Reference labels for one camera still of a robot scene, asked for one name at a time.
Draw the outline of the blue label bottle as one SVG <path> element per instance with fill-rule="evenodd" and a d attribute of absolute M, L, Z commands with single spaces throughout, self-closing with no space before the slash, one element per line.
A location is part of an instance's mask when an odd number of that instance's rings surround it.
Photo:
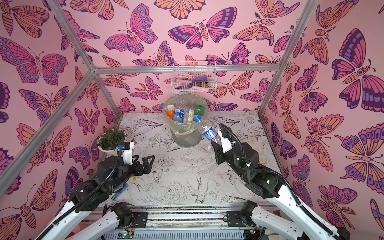
<path fill-rule="evenodd" d="M 218 132 L 214 129 L 213 124 L 203 119 L 202 116 L 197 115 L 195 117 L 195 122 L 197 123 L 197 127 L 199 132 L 209 141 L 213 141 L 214 143 L 221 145 L 221 138 L 218 134 Z"/>

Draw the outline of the green plastic bottle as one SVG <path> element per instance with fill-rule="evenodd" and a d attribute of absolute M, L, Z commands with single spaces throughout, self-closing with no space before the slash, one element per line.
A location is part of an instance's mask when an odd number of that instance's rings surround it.
<path fill-rule="evenodd" d="M 203 117 L 205 114 L 206 108 L 204 105 L 197 105 L 194 110 L 194 119 L 198 116 Z"/>

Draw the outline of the yellow label small bottle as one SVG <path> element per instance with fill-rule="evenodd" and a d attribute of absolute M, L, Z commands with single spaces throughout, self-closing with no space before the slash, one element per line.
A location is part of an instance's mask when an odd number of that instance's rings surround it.
<path fill-rule="evenodd" d="M 193 106 L 186 106 L 185 110 L 185 117 L 186 117 L 186 122 L 194 122 L 195 120 L 195 107 Z"/>

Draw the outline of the orange label bottle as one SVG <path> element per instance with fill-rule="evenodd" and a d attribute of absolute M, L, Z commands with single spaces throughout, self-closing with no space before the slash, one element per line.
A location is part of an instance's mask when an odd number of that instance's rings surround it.
<path fill-rule="evenodd" d="M 171 119 L 173 120 L 173 115 L 174 115 L 174 111 L 175 111 L 175 106 L 174 105 L 166 105 L 165 107 L 165 110 L 166 110 L 166 115 Z"/>

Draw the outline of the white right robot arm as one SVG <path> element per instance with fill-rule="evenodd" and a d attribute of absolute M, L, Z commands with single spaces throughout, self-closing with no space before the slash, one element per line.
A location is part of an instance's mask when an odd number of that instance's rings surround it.
<path fill-rule="evenodd" d="M 218 135 L 221 143 L 211 142 L 217 164 L 228 164 L 248 190 L 289 217 L 286 220 L 257 203 L 246 201 L 240 211 L 245 225 L 265 227 L 287 240 L 350 239 L 351 234 L 346 228 L 331 225 L 305 204 L 284 176 L 261 165 L 258 152 L 248 143 L 241 142 L 231 128 L 220 124 Z"/>

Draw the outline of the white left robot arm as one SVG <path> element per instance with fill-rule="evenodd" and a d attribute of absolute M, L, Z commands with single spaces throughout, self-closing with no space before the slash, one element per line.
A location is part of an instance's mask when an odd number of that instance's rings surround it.
<path fill-rule="evenodd" d="M 80 184 L 70 195 L 57 216 L 48 224 L 38 240 L 64 240 L 70 232 L 109 196 L 120 191 L 133 176 L 141 177 L 152 171 L 154 155 L 142 158 L 134 156 L 133 163 L 126 164 L 122 157 L 112 156 L 98 163 L 94 174 Z"/>

